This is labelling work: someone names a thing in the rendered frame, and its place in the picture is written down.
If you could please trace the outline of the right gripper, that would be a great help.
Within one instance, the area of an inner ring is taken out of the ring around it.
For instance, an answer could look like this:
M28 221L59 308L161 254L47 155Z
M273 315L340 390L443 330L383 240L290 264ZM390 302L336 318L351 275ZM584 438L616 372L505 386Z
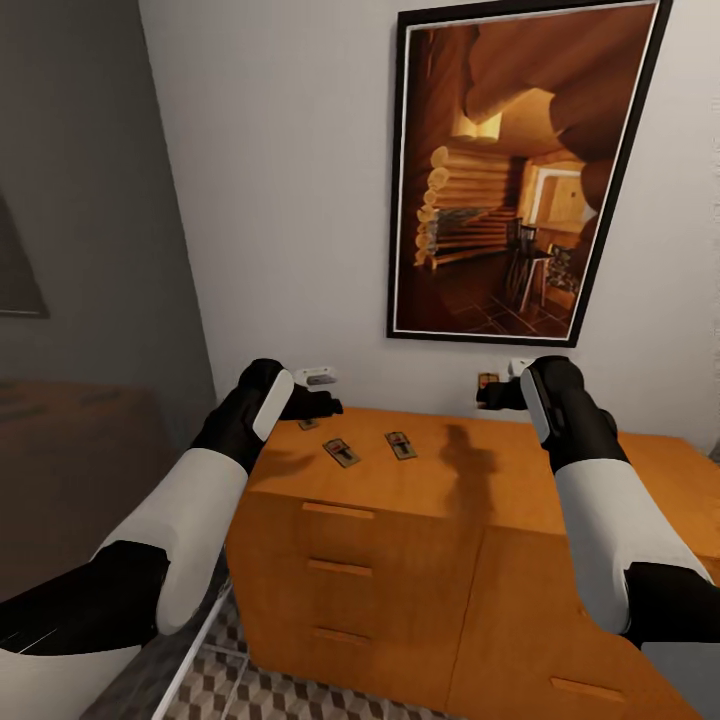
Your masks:
M491 409L511 409L511 410L529 410L524 404L514 396L514 385L518 380L497 383L487 383L487 388L478 388L477 401L488 402L488 408Z

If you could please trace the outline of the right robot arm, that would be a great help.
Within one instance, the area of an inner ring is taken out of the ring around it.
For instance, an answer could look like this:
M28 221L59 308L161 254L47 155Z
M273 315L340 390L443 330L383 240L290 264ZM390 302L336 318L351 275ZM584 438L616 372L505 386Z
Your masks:
M720 720L720 588L638 478L608 410L561 355L511 359L478 388L491 409L529 410L558 486L580 604L628 638L694 708Z

